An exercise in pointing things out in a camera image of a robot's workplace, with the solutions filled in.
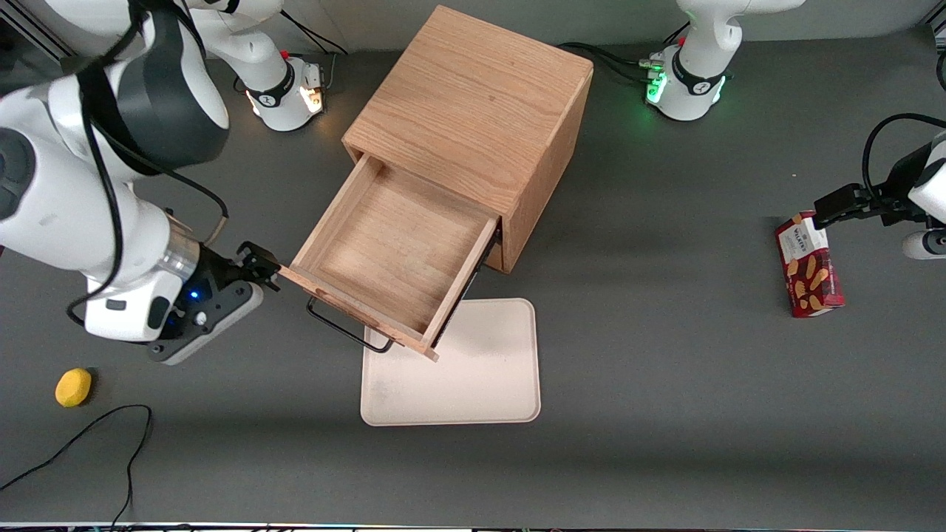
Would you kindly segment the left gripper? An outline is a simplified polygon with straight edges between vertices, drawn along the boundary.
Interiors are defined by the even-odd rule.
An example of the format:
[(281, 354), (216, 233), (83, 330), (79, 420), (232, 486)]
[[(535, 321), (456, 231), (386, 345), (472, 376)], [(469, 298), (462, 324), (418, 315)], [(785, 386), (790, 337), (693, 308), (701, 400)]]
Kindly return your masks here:
[[(881, 215), (882, 225), (922, 223), (925, 229), (902, 240), (903, 253), (912, 259), (943, 259), (945, 255), (945, 148), (926, 144), (903, 157), (882, 183), (882, 198), (893, 211)], [(877, 212), (864, 185), (844, 185), (814, 202), (815, 229), (826, 229), (832, 219), (866, 219)]]

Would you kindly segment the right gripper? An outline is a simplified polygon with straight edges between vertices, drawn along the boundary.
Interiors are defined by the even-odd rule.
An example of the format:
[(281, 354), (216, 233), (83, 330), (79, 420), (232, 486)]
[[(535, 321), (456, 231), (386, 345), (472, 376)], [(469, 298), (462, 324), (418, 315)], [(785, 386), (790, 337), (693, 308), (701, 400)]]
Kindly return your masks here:
[(173, 301), (153, 300), (146, 323), (159, 335), (146, 346), (166, 366), (184, 361), (262, 303), (263, 287), (279, 293), (279, 260), (253, 242), (243, 242), (235, 259), (203, 251), (193, 275)]

